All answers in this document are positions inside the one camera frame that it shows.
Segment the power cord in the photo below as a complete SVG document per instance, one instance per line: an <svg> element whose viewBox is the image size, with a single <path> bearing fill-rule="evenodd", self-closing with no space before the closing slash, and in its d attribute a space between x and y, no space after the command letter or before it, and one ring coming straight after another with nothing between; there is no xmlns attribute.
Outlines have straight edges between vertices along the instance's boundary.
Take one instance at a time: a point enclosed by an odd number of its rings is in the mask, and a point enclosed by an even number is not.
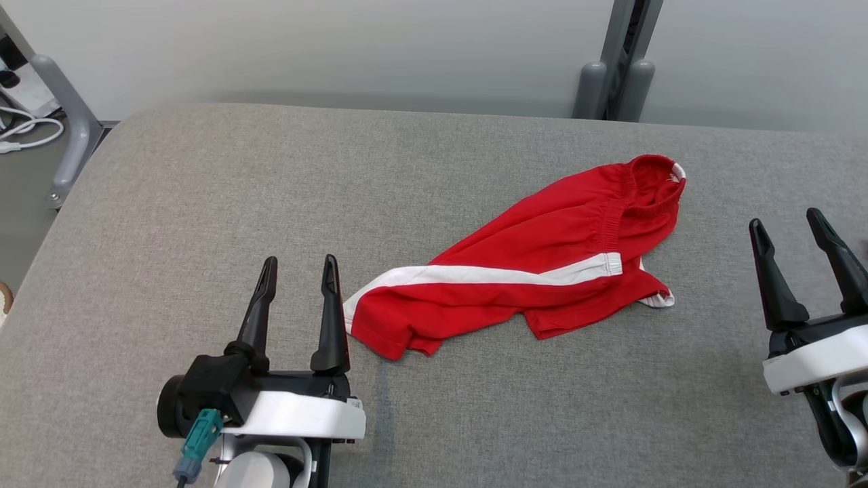
<svg viewBox="0 0 868 488"><path fill-rule="evenodd" d="M0 111L11 114L13 117L12 122L10 122L9 124L6 124L3 119L0 118L0 155L9 153L11 151L20 151L21 149L36 148L54 141L56 138L60 137L61 134L63 134L63 124L56 119L37 119L28 112L18 109L11 109L9 107L0 107ZM14 125L15 119L22 117L25 122L19 125ZM56 125L57 132L36 142L5 141L7 137L10 137L12 135L29 133L39 123L50 123Z"/></svg>

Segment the gray post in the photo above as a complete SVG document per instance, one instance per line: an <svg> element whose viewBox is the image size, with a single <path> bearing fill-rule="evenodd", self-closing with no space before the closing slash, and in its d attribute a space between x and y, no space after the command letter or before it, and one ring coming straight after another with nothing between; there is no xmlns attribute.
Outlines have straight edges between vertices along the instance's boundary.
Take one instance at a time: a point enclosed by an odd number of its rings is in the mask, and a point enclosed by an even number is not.
<svg viewBox="0 0 868 488"><path fill-rule="evenodd" d="M36 55L30 60L30 64L54 94L69 119L69 145L57 167L47 199L49 208L60 208L78 174L82 172L84 163L100 141L102 125L53 59Z"/></svg>

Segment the gray padded mat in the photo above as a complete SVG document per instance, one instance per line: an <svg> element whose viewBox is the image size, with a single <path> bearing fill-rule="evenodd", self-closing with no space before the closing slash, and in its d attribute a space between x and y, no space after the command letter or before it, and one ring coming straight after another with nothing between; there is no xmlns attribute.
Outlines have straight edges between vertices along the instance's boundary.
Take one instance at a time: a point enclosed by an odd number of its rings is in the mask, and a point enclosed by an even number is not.
<svg viewBox="0 0 868 488"><path fill-rule="evenodd" d="M381 360L351 340L369 435L332 486L841 486L806 402L766 389L747 223L812 313L840 300L804 219L868 238L865 142L480 115L201 105L136 115L82 172L0 330L0 485L170 486L163 383L233 338L279 258L272 365L304 368L319 278L349 296L557 178L679 162L681 219L645 259L677 303L537 341L517 318ZM214 470L197 486L207 486Z"/></svg>

